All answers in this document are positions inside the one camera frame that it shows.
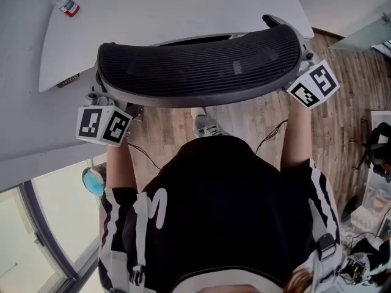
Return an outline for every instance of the black mesh backrest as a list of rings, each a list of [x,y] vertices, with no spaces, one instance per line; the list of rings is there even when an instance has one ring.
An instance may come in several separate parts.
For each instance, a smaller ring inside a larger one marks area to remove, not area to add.
[[[254,98],[294,79],[301,57],[291,27],[180,46],[104,43],[98,70],[117,98],[165,107],[208,106]]]

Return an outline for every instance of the black t-shirt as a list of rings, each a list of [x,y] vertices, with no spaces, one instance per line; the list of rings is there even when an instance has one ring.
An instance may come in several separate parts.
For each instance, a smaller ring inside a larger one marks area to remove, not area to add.
[[[152,206],[145,287],[168,293],[194,275],[235,269],[281,288],[315,250],[309,198],[339,244],[334,198],[326,187],[312,161],[279,172],[236,137],[187,143],[145,188]],[[107,290],[110,251],[126,253],[130,275],[137,265],[136,195],[116,188],[102,198],[108,217],[99,270]]]

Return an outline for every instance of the glass panel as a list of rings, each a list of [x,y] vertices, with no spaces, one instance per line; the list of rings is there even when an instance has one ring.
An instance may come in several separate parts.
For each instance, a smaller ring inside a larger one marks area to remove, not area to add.
[[[99,280],[98,269],[95,269],[79,293],[103,293],[103,288]]]
[[[32,179],[54,237],[78,271],[99,246],[98,202],[83,185],[87,161]]]
[[[363,51],[391,39],[390,23],[382,18],[334,43],[330,49]]]
[[[19,188],[0,194],[0,292],[54,292],[65,277],[36,241]]]

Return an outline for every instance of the sleeve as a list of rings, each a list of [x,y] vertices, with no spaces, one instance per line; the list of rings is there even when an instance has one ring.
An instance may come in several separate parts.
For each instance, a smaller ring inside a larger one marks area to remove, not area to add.
[[[132,188],[106,189],[101,207],[106,213],[101,235],[98,271],[105,292],[112,289],[112,253],[125,253],[122,232],[129,210],[137,200],[137,190]]]
[[[309,159],[300,166],[285,168],[281,172],[314,202],[322,216],[327,231],[340,244],[338,212],[334,194],[330,182],[315,167],[314,161]]]

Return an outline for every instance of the plastic bottle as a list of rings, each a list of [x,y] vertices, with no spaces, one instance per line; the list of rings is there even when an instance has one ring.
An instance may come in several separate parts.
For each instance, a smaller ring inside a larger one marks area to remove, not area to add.
[[[50,2],[69,17],[74,17],[80,9],[80,6],[74,0],[50,0]]]

